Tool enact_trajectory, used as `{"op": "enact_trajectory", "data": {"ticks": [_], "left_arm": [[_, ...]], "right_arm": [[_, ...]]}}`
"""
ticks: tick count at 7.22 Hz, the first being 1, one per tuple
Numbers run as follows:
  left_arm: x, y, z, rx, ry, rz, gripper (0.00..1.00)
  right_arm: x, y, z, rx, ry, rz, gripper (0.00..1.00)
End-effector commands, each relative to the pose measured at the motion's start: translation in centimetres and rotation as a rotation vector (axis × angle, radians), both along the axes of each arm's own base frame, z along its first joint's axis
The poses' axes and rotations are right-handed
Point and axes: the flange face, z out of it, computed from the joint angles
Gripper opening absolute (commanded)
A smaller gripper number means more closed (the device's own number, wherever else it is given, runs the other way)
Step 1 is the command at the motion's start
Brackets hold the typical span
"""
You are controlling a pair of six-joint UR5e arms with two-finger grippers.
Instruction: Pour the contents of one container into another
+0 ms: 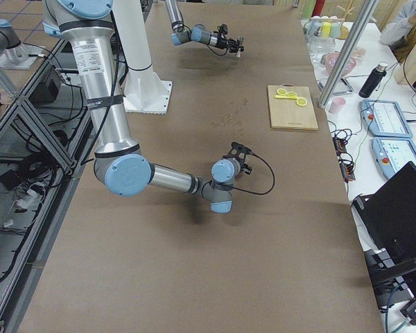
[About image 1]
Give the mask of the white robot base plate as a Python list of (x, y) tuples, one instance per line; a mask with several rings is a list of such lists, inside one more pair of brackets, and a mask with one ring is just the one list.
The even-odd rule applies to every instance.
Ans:
[(123, 89), (123, 103), (127, 113), (166, 114), (173, 82), (161, 80), (151, 69), (129, 70)]

